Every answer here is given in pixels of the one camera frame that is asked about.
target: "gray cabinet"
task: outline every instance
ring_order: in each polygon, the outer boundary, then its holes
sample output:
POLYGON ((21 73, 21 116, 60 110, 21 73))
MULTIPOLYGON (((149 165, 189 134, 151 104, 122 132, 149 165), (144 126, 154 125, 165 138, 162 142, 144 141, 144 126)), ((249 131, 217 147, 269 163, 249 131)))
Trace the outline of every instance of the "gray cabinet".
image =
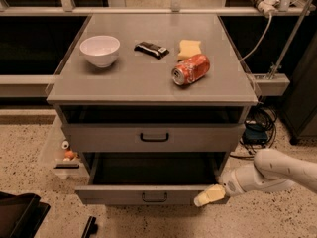
POLYGON ((292 138, 317 138, 317 32, 300 60, 281 106, 282 116, 292 138))
POLYGON ((96 14, 66 59, 47 101, 89 171, 76 188, 85 204, 192 204, 216 182, 258 102, 213 14, 96 14), (80 54, 93 35, 120 40, 111 67, 96 69, 80 54), (171 71, 183 39, 201 41, 211 69, 181 87, 171 71), (139 41, 170 54, 135 52, 139 41))

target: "soda can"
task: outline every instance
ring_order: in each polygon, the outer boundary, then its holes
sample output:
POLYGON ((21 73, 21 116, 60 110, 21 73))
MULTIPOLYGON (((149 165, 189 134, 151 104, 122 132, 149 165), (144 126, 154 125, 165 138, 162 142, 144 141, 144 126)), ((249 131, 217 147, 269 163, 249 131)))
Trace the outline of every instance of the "soda can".
POLYGON ((171 75, 178 85, 190 84, 203 77, 209 68, 209 58, 203 54, 197 54, 179 62, 172 70, 171 75))

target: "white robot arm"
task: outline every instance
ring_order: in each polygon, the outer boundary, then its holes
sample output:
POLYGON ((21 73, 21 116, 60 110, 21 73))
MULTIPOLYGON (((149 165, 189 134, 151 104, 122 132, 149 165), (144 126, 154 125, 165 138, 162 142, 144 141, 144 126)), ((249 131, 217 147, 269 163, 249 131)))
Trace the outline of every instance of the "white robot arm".
POLYGON ((317 193, 317 163, 301 161, 274 149, 262 149, 254 162, 223 173, 220 185, 212 185, 197 195, 197 206, 236 196, 251 190, 276 192, 298 183, 317 193))

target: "drawer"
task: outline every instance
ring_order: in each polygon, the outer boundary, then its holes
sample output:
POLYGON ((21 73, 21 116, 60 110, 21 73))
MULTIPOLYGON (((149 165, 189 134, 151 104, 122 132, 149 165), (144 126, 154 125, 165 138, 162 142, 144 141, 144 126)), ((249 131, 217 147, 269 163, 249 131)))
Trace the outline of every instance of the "drawer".
POLYGON ((182 103, 175 105, 150 104, 135 102, 119 105, 81 104, 60 105, 68 124, 106 124, 106 123, 238 123, 244 114, 241 106, 209 106, 182 103))
POLYGON ((207 185, 188 186, 78 186, 76 194, 83 204, 105 205, 191 205, 195 196, 207 185))
POLYGON ((234 151, 243 124, 212 125, 64 125, 73 151, 219 152, 234 151))
POLYGON ((75 191, 84 204, 193 204, 216 183, 226 153, 98 153, 89 185, 75 191))

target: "drawer handle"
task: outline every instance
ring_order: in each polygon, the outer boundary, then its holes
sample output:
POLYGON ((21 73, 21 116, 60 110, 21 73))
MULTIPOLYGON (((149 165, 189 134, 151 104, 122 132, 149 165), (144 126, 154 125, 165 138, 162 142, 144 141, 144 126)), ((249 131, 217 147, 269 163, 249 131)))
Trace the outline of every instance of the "drawer handle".
POLYGON ((55 169, 79 169, 79 164, 77 163, 59 163, 56 164, 55 169))
POLYGON ((142 201, 143 202, 166 202, 167 201, 167 193, 164 193, 164 198, 162 199, 146 199, 146 194, 142 193, 142 201))
POLYGON ((164 138, 161 138, 161 139, 146 139, 144 134, 141 133, 140 134, 140 139, 143 141, 143 142, 166 142, 168 141, 169 139, 169 134, 166 133, 165 137, 164 138))

